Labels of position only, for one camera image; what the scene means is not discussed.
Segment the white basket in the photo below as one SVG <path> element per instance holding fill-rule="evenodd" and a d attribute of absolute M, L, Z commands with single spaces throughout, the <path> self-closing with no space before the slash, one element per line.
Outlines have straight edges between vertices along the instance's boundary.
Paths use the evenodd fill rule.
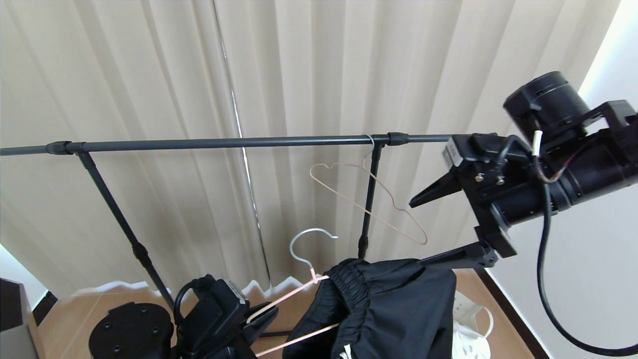
<path fill-rule="evenodd" d="M 467 326 L 478 333 L 479 329 L 477 326 L 476 315 L 481 310 L 486 311 L 489 316 L 489 328 L 487 329 L 487 332 L 483 334 L 483 336 L 487 338 L 494 328 L 494 317 L 492 316 L 492 312 L 482 305 L 474 303 L 461 292 L 456 291 L 456 293 L 454 293 L 453 317 L 460 325 Z"/>

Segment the wire hanger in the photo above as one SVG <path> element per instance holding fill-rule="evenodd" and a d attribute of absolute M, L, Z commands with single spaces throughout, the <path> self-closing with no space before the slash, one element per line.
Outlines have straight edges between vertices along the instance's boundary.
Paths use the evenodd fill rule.
<path fill-rule="evenodd" d="M 394 200 L 394 196 L 392 195 L 392 192 L 390 192 L 390 190 L 383 184 L 383 182 L 381 182 L 374 174 L 372 174 L 372 172 L 370 172 L 369 169 L 366 168 L 366 157 L 372 153 L 374 151 L 375 148 L 375 140 L 372 138 L 372 136 L 370 135 L 365 135 L 368 136 L 368 138 L 370 138 L 370 141 L 372 142 L 372 151 L 368 152 L 364 157 L 363 157 L 363 163 L 360 165 L 357 164 L 346 164 L 346 163 L 342 163 L 342 162 L 333 162 L 330 165 L 327 164 L 314 164 L 312 166 L 310 166 L 310 177 L 312 177 L 313 180 L 319 182 L 320 185 L 324 186 L 325 188 L 328 188 L 332 193 L 340 196 L 341 198 L 345 199 L 346 201 L 354 204 L 356 207 L 358 207 L 359 209 L 363 210 L 364 212 L 366 212 L 367 214 L 371 215 L 372 217 L 376 218 L 377 220 L 379 220 L 379 222 L 387 225 L 388 227 L 392 228 L 393 230 L 397 231 L 398 233 L 402 234 L 404 237 L 408 238 L 409 240 L 414 241 L 415 243 L 419 244 L 419 245 L 425 245 L 427 244 L 427 233 L 426 230 L 423 228 L 423 226 L 419 223 L 419 221 L 414 218 L 414 216 L 408 212 L 407 210 L 405 210 L 404 208 L 399 208 L 396 205 L 396 202 Z M 343 166 L 349 166 L 349 167 L 358 167 L 360 169 L 362 169 L 363 171 L 365 171 L 366 173 L 368 173 L 370 175 L 370 177 L 372 177 L 379 185 L 381 185 L 381 187 L 383 187 L 383 189 L 390 195 L 390 198 L 392 199 L 392 206 L 399 210 L 402 211 L 404 213 L 406 213 L 408 216 L 410 216 L 410 218 L 412 218 L 412 221 L 414 221 L 414 223 L 417 224 L 417 226 L 421 229 L 421 231 L 423 232 L 423 235 L 425 237 L 424 241 L 417 241 L 416 239 L 412 238 L 411 236 L 407 235 L 405 232 L 403 232 L 402 230 L 398 229 L 397 227 L 394 227 L 392 224 L 389 224 L 388 222 L 382 220 L 381 218 L 379 218 L 377 215 L 375 215 L 374 213 L 368 211 L 367 209 L 365 209 L 364 207 L 362 207 L 360 204 L 356 203 L 353 199 L 350 199 L 348 197 L 346 197 L 345 195 L 337 192 L 336 190 L 334 190 L 333 188 L 331 188 L 330 186 L 326 185 L 324 182 L 320 181 L 317 177 L 315 177 L 315 175 L 313 174 L 313 169 L 317 166 L 324 166 L 327 169 L 332 169 L 335 165 L 343 165 Z"/>
<path fill-rule="evenodd" d="M 299 233 L 298 233 L 298 234 L 297 234 L 294 238 L 292 238 L 292 241 L 290 241 L 290 245 L 288 246 L 288 249 L 289 249 L 289 251 L 290 251 L 290 255 L 291 255 L 294 259 L 296 259 L 296 260 L 298 260 L 298 261 L 301 261 L 301 262 L 303 262 L 303 263 L 308 264 L 308 266 L 310 267 L 310 275 L 312 276 L 312 279 L 311 279 L 308 283 L 304 284 L 303 286 L 300 286 L 299 288 L 297 288 L 297 289 L 295 289 L 295 290 L 291 291 L 290 293 L 288 293 L 288 294 L 286 294 L 286 295 L 282 296 L 281 298 L 277 299 L 276 301 L 274 301 L 274 302 L 272 302 L 272 303 L 270 303 L 270 304 L 266 305 L 264 308 L 261 308 L 260 310 L 258 310 L 257 312 L 255 312 L 252 316 L 248 317 L 248 319 L 246 320 L 246 324 L 250 324 L 250 322 L 251 322 L 252 320 L 254 320 L 256 317 L 258 317 L 259 315 L 261 315 L 261 314 L 262 314 L 262 313 L 264 313 L 265 311 L 267 311 L 267 310 L 269 310 L 270 308 L 274 307 L 275 305 L 277 305 L 277 304 L 279 304 L 279 303 L 283 302 L 284 300 L 286 300 L 286 299 L 290 298 L 291 296 L 293 296 L 294 294 L 298 293 L 299 291 L 302 291 L 302 290 L 303 290 L 303 289 L 305 289 L 306 287 L 311 286 L 311 285 L 313 285 L 313 284 L 317 284 L 317 283 L 319 283 L 319 282 L 320 282 L 320 281 L 322 281 L 322 280 L 325 280 L 325 279 L 330 278 L 330 277 L 328 277 L 327 275 L 321 275 L 321 276 L 318 276 L 318 275 L 315 273 L 315 268 L 313 267 L 313 264 L 312 264 L 312 263 L 310 263 L 310 261 L 308 261 L 307 259 L 301 258 L 301 257 L 299 257 L 298 255 L 296 255 L 296 254 L 295 254 L 295 251 L 292 249 L 293 245 L 294 245 L 294 244 L 295 244 L 295 242 L 299 239 L 299 237 L 301 237 L 302 235 L 304 235 L 304 234 L 306 234 L 306 233 L 308 233 L 308 232 L 317 232 L 317 231 L 318 231 L 318 232 L 323 232 L 323 233 L 325 233 L 327 236 L 329 236 L 329 237 L 330 237 L 330 238 L 332 238 L 332 239 L 338 239 L 338 238 L 339 238 L 339 237 L 337 237 L 337 236 L 333 236 L 330 232 L 326 231 L 326 230 L 325 230 L 325 229 L 323 229 L 323 228 L 310 228 L 310 229 L 306 229 L 305 231 L 301 231 L 301 232 L 299 232 Z M 299 338 L 297 338 L 297 339 L 291 340 L 290 342 L 286 342 L 286 343 L 284 343 L 284 344 L 282 344 L 282 345 L 279 345 L 279 346 L 276 346 L 276 347 L 274 347 L 274 348 L 270 348 L 270 349 L 268 349 L 268 350 L 266 350 L 266 351 L 262 351 L 261 353 L 257 353 L 255 356 L 260 357 L 260 356 L 262 356 L 262 355 L 266 355 L 266 354 L 271 353 L 271 352 L 273 352 L 273 351 L 275 351 L 275 350 L 279 350 L 279 349 L 281 349 L 281 348 L 285 348 L 285 347 L 287 347 L 287 346 L 289 346 L 289 345 L 292 345 L 292 344 L 298 343 L 298 342 L 300 342 L 300 341 L 302 341 L 302 340 L 306 340 L 306 339 L 308 339 L 308 338 L 310 338 L 310 337 L 313 337 L 313 336 L 315 336 L 315 335 L 321 334 L 321 333 L 323 333 L 323 332 L 327 332 L 328 330 L 333 329 L 333 328 L 336 328 L 337 326 L 339 326 L 339 323 L 336 323 L 336 324 L 333 324 L 333 325 L 327 326 L 327 327 L 325 327 L 325 328 L 323 328 L 323 329 L 319 329 L 319 330 L 317 330 L 317 331 L 315 331 L 315 332 L 312 332 L 312 333 L 306 334 L 306 335 L 304 335 L 304 336 L 302 336 L 302 337 L 299 337 Z"/>

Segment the white plastic bag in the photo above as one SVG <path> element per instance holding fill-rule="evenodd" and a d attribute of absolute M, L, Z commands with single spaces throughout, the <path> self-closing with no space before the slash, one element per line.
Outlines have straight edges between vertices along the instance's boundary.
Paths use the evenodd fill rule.
<path fill-rule="evenodd" d="M 485 310 L 489 316 L 487 333 L 480 334 L 476 314 Z M 494 317 L 489 309 L 478 305 L 460 292 L 454 296 L 454 334 L 452 359 L 489 359 L 491 352 L 487 336 L 494 328 Z"/>

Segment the black fabric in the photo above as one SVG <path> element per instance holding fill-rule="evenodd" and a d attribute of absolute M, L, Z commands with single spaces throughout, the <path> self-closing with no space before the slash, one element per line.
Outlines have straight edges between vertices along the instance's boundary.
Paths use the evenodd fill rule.
<path fill-rule="evenodd" d="M 456 276 L 416 259 L 347 259 L 329 270 L 288 340 L 335 329 L 284 348 L 283 359 L 450 358 Z"/>

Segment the vertical rack pole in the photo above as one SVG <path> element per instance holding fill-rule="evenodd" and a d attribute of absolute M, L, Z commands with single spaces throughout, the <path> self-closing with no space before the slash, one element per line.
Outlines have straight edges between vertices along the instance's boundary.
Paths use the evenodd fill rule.
<path fill-rule="evenodd" d="M 383 148 L 383 144 L 375 144 L 375 148 L 372 150 L 372 162 L 370 163 L 370 173 L 374 174 L 376 177 L 377 172 L 379 171 L 379 160 L 381 159 L 381 149 Z M 366 211 L 363 216 L 363 228 L 361 230 L 361 237 L 359 237 L 359 253 L 358 257 L 363 259 L 366 257 L 368 240 L 367 240 L 367 232 L 370 228 L 370 213 L 372 212 L 372 202 L 375 198 L 375 187 L 376 181 L 372 176 L 367 183 L 367 195 L 366 195 Z"/>
<path fill-rule="evenodd" d="M 137 240 L 137 237 L 135 237 L 131 226 L 128 225 L 124 214 L 122 214 L 122 211 L 119 209 L 117 203 L 115 202 L 111 191 L 108 190 L 107 184 L 104 182 L 102 175 L 98 171 L 98 168 L 95 166 L 93 158 L 88 152 L 78 152 L 77 155 L 80 158 L 80 161 L 82 161 L 84 168 L 89 171 L 91 179 L 93 179 L 93 182 L 98 187 L 102 198 L 104 198 L 104 201 L 106 201 L 108 208 L 113 213 L 113 216 L 117 220 L 117 223 L 120 225 L 122 231 L 124 231 L 124 234 L 126 235 L 126 238 L 131 243 L 131 246 L 133 247 L 133 254 L 135 254 L 137 260 L 140 261 L 146 272 L 149 274 L 151 280 L 153 281 L 153 284 L 155 284 L 155 286 L 158 288 L 159 293 L 162 295 L 162 297 L 164 297 L 164 300 L 168 303 L 168 306 L 170 308 L 173 308 L 173 298 L 171 298 L 170 294 L 168 293 L 168 289 L 164 285 L 164 282 L 162 282 L 158 272 L 155 270 L 155 267 L 151 262 L 151 258 L 149 257 L 148 251 Z"/>

